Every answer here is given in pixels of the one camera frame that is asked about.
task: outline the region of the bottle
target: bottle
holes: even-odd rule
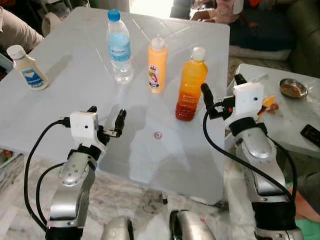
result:
[[[206,80],[208,68],[205,64],[206,50],[193,49],[191,60],[183,66],[179,98],[175,108],[175,117],[182,121],[191,121],[201,96],[201,84]]]
[[[158,34],[148,47],[148,85],[154,94],[161,93],[165,88],[167,55],[168,46]]]
[[[12,45],[6,50],[13,59],[13,67],[16,69],[30,88],[42,90],[48,86],[48,79],[37,67],[36,60],[29,57],[20,45]]]
[[[116,9],[108,11],[108,50],[114,78],[119,84],[130,83],[134,77],[131,64],[130,36]]]

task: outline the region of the blue bottle cap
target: blue bottle cap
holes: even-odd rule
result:
[[[118,22],[120,20],[120,12],[117,9],[108,11],[108,19],[111,22]]]

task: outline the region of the white tabletop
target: white tabletop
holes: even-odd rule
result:
[[[287,150],[320,158],[320,148],[300,134],[307,124],[320,130],[320,79],[249,64],[241,64],[236,73],[241,73],[247,81],[267,73],[259,81],[264,85],[264,96],[275,96],[279,105],[276,114],[266,113],[260,119],[265,123],[268,135]],[[303,83],[308,95],[300,99],[283,96],[279,82],[285,78]]]
[[[229,27],[122,13],[131,37],[135,76],[130,84],[120,86],[110,74],[106,18],[106,10],[76,8],[31,52],[51,80],[47,89],[29,89],[15,71],[0,82],[0,147],[28,153],[49,123],[91,105],[97,106],[100,124],[111,128],[124,108],[123,135],[111,139],[100,169],[155,189],[219,201],[224,157],[203,135],[203,100],[191,122],[177,120],[175,108],[182,67],[194,46],[207,50],[206,82],[215,96],[225,95]],[[167,83],[158,95],[150,93],[147,84],[147,46],[157,33],[168,45]],[[223,121],[208,125],[212,139],[224,147]],[[155,139],[155,132],[161,132],[162,138]],[[56,126],[36,154],[60,163],[74,147],[70,129]]]

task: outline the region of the water bottle label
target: water bottle label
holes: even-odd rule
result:
[[[127,44],[123,46],[108,46],[109,53],[114,61],[123,62],[129,60],[131,57],[131,50],[130,50],[130,42],[128,41]]]
[[[26,82],[32,88],[38,88],[44,84],[44,80],[36,73],[33,68],[21,72]]]
[[[159,88],[159,68],[152,64],[149,64],[149,87]]]

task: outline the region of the metal bowl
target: metal bowl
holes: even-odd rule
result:
[[[306,86],[292,78],[282,79],[279,82],[279,87],[281,93],[289,98],[300,99],[308,95]]]

